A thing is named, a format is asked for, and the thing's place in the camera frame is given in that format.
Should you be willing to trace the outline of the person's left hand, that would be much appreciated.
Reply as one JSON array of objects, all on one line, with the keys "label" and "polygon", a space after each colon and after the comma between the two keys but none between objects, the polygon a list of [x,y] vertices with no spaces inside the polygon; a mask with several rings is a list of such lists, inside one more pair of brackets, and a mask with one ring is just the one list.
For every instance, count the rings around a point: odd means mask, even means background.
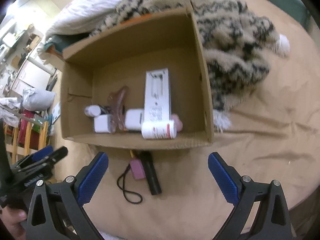
[{"label": "person's left hand", "polygon": [[24,210],[6,206],[1,210],[1,220],[15,240],[25,240],[26,231],[21,223],[27,219],[27,213]]}]

